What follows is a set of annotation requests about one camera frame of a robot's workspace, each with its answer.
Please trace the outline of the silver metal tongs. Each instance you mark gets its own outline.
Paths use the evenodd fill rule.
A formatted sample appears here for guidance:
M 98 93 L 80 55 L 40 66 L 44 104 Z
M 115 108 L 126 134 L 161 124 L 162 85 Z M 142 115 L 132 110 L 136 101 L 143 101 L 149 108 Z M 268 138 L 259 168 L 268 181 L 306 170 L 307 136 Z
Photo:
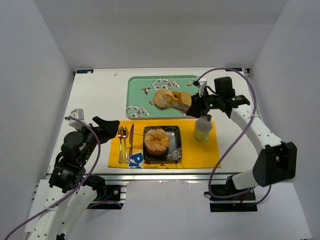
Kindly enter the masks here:
M 163 98 L 170 105 L 171 108 L 179 112 L 182 112 L 188 117 L 203 119 L 208 122 L 212 120 L 212 116 L 209 114 L 209 110 L 203 107 L 198 95 L 191 97 L 190 105 L 187 105 L 183 102 L 179 102 L 175 100 L 172 96 L 169 96 L 168 94 L 165 94 Z

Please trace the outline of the orange sugared bundt cake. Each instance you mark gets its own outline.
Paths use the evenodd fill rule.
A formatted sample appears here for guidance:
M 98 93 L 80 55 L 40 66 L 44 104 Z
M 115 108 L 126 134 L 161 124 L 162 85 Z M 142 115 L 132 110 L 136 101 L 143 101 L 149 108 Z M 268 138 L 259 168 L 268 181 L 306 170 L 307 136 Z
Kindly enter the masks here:
M 161 128 L 151 129 L 144 136 L 146 150 L 154 156 L 164 154 L 168 150 L 170 143 L 169 137 Z

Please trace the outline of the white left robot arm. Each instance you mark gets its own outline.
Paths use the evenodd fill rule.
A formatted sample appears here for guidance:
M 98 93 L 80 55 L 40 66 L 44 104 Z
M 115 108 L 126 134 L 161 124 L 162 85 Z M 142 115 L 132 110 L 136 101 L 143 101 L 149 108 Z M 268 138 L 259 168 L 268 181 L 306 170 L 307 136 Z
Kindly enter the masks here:
M 95 149 L 100 150 L 102 144 L 116 137 L 120 122 L 97 116 L 93 117 L 96 126 L 75 116 L 67 120 L 75 130 L 63 139 L 48 182 L 44 212 L 31 240 L 66 240 L 84 211 L 106 195 L 105 179 L 87 172 L 85 165 Z

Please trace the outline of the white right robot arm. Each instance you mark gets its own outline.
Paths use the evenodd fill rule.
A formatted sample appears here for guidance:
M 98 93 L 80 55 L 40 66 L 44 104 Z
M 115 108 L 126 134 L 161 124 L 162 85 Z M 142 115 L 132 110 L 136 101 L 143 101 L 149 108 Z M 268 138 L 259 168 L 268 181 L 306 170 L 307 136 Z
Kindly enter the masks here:
M 296 145 L 284 142 L 254 114 L 254 105 L 244 95 L 236 95 L 230 77 L 214 80 L 214 94 L 208 93 L 205 79 L 195 80 L 192 84 L 199 90 L 191 97 L 191 107 L 186 114 L 208 121 L 210 110 L 222 111 L 244 131 L 257 152 L 252 169 L 230 178 L 229 182 L 235 190 L 265 187 L 296 176 Z

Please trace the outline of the brown bread slice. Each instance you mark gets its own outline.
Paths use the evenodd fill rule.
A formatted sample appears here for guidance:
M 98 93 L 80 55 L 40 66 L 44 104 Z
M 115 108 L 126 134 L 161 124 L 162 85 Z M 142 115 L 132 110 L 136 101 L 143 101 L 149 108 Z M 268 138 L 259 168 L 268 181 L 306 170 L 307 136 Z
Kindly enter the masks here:
M 181 98 L 181 102 L 187 106 L 191 106 L 192 105 L 192 97 L 191 95 L 186 92 L 186 91 L 181 91 L 180 92 L 180 98 Z

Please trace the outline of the iridescent spoon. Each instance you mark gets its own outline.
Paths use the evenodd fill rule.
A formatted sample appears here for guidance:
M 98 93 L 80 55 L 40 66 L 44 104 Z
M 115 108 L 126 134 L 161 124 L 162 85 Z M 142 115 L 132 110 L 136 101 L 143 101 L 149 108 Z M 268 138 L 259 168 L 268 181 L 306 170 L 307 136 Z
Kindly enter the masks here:
M 119 159 L 118 163 L 119 164 L 126 164 L 125 163 L 125 147 L 124 147 L 124 138 L 123 138 L 123 127 L 120 126 L 118 128 L 118 138 L 119 138 Z

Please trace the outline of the pale yellow mug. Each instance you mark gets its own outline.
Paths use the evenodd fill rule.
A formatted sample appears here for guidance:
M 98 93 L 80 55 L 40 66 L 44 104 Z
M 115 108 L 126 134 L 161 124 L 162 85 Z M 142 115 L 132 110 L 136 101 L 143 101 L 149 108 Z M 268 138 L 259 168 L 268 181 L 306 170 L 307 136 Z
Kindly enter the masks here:
M 205 119 L 199 118 L 195 121 L 193 136 L 197 140 L 201 140 L 205 143 L 209 141 L 209 134 L 213 129 L 213 123 Z

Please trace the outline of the small orange donut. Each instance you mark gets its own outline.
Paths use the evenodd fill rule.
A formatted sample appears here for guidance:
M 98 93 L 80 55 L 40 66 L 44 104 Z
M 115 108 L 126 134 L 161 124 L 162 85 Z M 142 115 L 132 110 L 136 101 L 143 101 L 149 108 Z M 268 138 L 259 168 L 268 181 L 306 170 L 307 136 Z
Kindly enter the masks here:
M 182 98 L 181 98 L 181 93 L 180 92 L 172 91 L 171 95 L 172 95 L 172 97 L 171 97 L 170 103 L 172 105 L 176 105 L 177 103 L 182 103 Z

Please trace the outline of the iridescent knife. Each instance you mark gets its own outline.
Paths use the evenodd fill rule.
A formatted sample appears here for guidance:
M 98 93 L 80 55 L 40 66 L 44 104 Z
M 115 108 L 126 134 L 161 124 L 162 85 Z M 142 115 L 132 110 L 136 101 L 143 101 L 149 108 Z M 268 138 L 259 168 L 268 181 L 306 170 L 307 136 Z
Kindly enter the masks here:
M 132 162 L 132 155 L 133 155 L 133 138 L 134 138 L 134 126 L 135 124 L 133 123 L 130 128 L 129 132 L 129 162 Z

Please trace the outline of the plain beige bagel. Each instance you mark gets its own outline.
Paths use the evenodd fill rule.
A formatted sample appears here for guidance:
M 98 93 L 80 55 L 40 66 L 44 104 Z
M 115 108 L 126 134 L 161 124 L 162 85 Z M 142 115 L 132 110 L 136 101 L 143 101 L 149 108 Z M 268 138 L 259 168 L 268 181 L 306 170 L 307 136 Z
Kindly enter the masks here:
M 168 89 L 160 89 L 158 90 L 154 96 L 153 96 L 153 101 L 156 106 L 162 109 L 167 109 L 170 108 L 171 105 L 167 102 L 166 95 L 172 98 L 172 92 Z

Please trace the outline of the yellow printed placemat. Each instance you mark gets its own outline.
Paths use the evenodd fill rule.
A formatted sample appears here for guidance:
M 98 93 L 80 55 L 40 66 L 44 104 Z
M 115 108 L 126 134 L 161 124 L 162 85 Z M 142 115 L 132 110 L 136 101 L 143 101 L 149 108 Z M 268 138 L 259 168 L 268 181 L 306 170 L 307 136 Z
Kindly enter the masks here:
M 205 169 L 213 168 L 219 161 L 219 148 L 216 129 L 209 133 L 208 142 L 194 137 L 195 120 L 125 120 L 120 125 L 130 129 L 134 125 L 133 161 L 132 163 L 119 163 L 120 139 L 115 137 L 111 141 L 108 167 L 109 168 L 138 168 L 138 169 Z M 143 130 L 145 127 L 177 126 L 181 133 L 181 160 L 177 161 L 152 161 L 143 156 Z

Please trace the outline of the blue label sticker right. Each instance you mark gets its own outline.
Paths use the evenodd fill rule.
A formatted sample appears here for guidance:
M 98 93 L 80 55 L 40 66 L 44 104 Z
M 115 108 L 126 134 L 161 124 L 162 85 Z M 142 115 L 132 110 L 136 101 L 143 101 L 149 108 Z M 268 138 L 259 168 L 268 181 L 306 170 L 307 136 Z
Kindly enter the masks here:
M 225 70 L 227 72 L 242 72 L 243 69 L 241 67 L 226 67 Z

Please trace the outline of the blue label sticker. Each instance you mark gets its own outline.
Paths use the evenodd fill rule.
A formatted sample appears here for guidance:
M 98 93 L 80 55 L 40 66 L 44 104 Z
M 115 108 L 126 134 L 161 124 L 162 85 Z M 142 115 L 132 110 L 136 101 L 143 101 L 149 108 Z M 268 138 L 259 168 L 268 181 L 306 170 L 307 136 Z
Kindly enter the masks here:
M 225 70 L 227 72 L 242 72 L 243 69 L 241 67 L 226 67 Z
M 76 71 L 77 74 L 92 74 L 93 72 L 93 69 L 78 69 Z

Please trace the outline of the green floral tray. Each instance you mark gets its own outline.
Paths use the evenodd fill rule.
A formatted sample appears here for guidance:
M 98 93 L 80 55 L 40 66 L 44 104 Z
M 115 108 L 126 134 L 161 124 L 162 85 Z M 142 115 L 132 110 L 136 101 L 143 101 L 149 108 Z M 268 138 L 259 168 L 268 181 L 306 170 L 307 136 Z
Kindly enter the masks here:
M 128 80 L 125 113 L 129 119 L 178 119 L 186 118 L 172 108 L 155 105 L 154 95 L 159 90 L 187 92 L 193 95 L 198 88 L 193 85 L 195 75 L 133 76 Z

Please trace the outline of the black floral square plate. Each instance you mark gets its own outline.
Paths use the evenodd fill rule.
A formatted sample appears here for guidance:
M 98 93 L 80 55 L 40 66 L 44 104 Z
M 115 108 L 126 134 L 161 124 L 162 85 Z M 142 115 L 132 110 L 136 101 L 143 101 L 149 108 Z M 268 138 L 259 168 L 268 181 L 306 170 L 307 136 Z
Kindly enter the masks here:
M 146 126 L 143 129 L 143 140 L 150 130 L 164 130 L 170 140 L 165 153 L 161 155 L 152 155 L 147 151 L 145 143 L 143 143 L 143 158 L 148 162 L 177 162 L 182 159 L 182 138 L 180 128 L 176 125 L 163 125 L 163 126 Z

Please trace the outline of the blue label sticker left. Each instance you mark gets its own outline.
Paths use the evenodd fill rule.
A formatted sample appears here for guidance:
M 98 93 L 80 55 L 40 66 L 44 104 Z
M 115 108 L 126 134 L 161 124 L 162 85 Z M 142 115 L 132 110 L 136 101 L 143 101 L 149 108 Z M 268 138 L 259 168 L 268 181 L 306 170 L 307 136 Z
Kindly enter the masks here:
M 78 69 L 76 71 L 77 74 L 92 74 L 93 72 L 93 69 Z

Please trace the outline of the aluminium table frame rail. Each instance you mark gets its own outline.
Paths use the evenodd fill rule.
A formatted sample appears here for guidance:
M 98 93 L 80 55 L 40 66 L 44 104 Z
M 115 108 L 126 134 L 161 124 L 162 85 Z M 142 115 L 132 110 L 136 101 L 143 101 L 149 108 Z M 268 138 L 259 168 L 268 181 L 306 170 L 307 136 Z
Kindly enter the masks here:
M 210 174 L 100 174 L 106 181 L 205 181 Z

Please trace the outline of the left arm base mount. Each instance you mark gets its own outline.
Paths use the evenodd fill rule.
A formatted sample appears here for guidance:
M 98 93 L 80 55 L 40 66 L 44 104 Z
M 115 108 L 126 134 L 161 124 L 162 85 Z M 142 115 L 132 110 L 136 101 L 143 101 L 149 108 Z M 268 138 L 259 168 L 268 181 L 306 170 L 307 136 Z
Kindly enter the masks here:
M 93 193 L 95 198 L 88 205 L 92 210 L 120 210 L 124 205 L 124 198 L 121 197 L 122 185 L 108 183 L 108 181 L 92 174 L 83 183 L 82 187 L 87 187 L 89 193 Z

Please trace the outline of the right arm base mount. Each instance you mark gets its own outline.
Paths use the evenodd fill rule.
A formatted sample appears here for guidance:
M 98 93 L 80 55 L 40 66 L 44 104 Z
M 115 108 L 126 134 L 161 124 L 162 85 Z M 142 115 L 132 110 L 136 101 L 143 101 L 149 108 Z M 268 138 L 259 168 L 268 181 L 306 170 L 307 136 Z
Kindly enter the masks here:
M 237 190 L 231 181 L 232 176 L 226 178 L 222 184 L 214 183 L 210 186 L 212 193 L 216 196 L 228 196 L 243 192 L 244 189 Z M 210 195 L 209 191 L 204 192 L 204 196 L 209 198 L 209 207 L 211 213 L 240 213 L 257 212 L 256 195 L 253 190 L 245 194 L 231 198 L 216 198 Z

